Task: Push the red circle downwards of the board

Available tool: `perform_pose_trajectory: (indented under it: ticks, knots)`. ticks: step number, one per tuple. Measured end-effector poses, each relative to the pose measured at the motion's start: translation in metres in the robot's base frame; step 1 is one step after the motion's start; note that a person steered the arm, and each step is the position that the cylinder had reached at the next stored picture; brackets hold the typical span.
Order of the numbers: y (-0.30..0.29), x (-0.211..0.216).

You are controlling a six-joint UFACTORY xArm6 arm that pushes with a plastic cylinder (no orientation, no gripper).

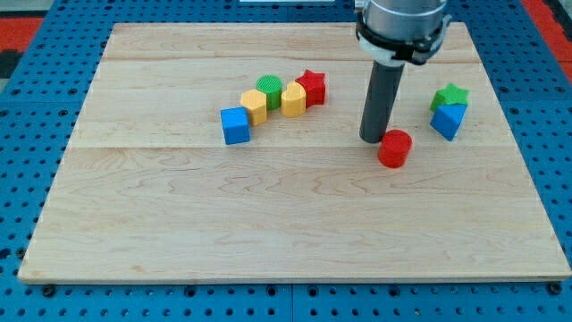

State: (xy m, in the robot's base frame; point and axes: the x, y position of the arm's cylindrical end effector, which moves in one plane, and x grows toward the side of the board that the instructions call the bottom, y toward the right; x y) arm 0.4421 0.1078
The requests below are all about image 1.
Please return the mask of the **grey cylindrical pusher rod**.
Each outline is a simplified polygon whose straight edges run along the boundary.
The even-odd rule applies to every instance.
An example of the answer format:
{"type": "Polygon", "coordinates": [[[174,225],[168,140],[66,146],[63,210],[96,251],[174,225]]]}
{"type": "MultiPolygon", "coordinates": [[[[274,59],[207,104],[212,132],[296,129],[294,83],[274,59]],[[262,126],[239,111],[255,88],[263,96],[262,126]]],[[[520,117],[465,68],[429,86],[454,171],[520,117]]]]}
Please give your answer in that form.
{"type": "Polygon", "coordinates": [[[366,93],[359,135],[368,143],[378,143],[386,133],[400,85],[403,64],[386,66],[374,61],[366,93]]]}

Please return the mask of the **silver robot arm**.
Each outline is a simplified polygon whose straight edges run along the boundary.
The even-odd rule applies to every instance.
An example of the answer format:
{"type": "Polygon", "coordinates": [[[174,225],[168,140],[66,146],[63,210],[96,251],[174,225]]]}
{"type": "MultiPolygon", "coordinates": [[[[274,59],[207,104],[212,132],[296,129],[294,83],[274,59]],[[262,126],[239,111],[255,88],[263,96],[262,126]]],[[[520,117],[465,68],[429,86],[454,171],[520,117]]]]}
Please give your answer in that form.
{"type": "Polygon", "coordinates": [[[373,58],[359,135],[386,133],[405,64],[423,65],[439,51],[451,16],[446,0],[368,0],[357,10],[359,46],[373,58]]]}

